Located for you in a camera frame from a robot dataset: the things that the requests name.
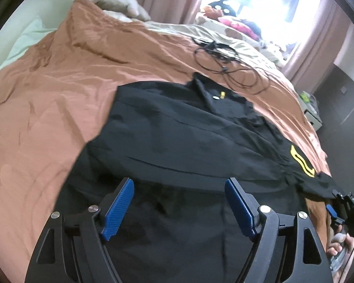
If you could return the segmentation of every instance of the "black cable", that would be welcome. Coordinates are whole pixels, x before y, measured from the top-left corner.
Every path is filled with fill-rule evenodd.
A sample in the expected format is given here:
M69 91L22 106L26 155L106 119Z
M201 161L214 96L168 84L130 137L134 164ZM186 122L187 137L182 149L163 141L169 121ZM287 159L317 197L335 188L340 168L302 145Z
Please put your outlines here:
M206 71L210 71L214 74L221 74L223 76L224 81L227 83L228 87L233 91L234 91L233 86L243 88L243 89L250 89L256 86L259 82L262 82L262 77L261 77L262 71L263 74L266 76L268 83L266 84L266 86L263 86L263 88L260 91L253 93L253 95L258 95L259 93L267 90L271 85L271 79L272 78L277 79L271 72L261 67L253 67L248 63L246 63L244 60L241 59L239 53L229 45L221 44L215 41L205 42L194 38L192 38L192 40L196 45L200 46L199 48L195 49L193 53L195 62ZM197 57L200 51L204 51L205 53L207 53L213 59L213 61L221 68L221 70L215 70L203 66L198 61L198 57ZM229 69L229 67L227 66L232 62L238 64L239 67L233 70ZM231 73L236 73L238 71L253 72L255 77L254 82L252 82L251 84L244 84L245 77L241 82L236 80L231 75Z

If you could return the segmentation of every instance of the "yellow stripe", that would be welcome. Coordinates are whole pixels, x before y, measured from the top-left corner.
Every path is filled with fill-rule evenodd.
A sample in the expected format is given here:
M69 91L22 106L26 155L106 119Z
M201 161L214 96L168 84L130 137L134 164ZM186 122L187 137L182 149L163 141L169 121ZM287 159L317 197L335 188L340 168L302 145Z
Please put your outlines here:
M307 163L305 162L305 159L302 158L302 156L299 153L297 153L294 145L291 145L291 155L300 164L300 166L302 167L302 169L303 169L303 171L305 172L306 175L308 175L311 178L315 177L315 169L314 168L310 169L307 166Z

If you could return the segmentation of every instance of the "finger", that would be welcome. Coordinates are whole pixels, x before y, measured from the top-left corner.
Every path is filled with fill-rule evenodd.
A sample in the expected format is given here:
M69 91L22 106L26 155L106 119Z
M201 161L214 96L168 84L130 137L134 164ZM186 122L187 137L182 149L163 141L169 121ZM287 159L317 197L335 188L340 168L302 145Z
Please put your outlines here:
M353 250L353 248L354 248L354 237L351 237L349 235L349 233L346 234L345 243L348 245L350 251Z
M346 239L346 235L342 233L337 233L331 240L331 243L343 243Z
M342 251L342 246L339 243L331 243L329 248L334 248L337 252Z
M344 281L346 280L346 276L347 276L347 274L348 274L348 272L350 270L350 267L351 267L351 265L353 263L353 260L354 260L354 247L350 250L350 252L351 252L351 255L348 252L348 258L346 258L347 262L344 263L344 265L341 266L341 268L342 268L342 275L341 275L342 279L341 279L341 281L338 281L338 283L344 283Z
M327 256L334 257L338 254L335 248L329 248L327 250Z

